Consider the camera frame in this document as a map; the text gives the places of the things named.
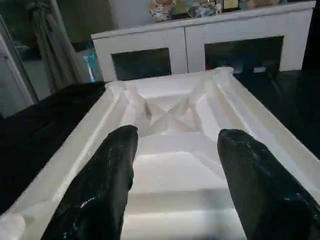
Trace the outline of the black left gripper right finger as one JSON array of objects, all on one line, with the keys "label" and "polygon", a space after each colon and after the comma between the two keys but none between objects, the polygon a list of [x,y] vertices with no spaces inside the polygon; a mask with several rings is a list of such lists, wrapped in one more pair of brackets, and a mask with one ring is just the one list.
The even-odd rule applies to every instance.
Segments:
[{"label": "black left gripper right finger", "polygon": [[217,151],[249,240],[318,240],[320,205],[266,145],[240,129],[222,129]]}]

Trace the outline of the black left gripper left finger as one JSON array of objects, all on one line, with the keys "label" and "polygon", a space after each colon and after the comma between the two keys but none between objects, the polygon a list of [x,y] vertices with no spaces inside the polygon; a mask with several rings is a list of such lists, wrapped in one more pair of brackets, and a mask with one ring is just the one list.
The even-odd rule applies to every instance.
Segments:
[{"label": "black left gripper left finger", "polygon": [[138,140],[133,125],[107,135],[71,181],[42,235],[44,240],[121,238]]}]

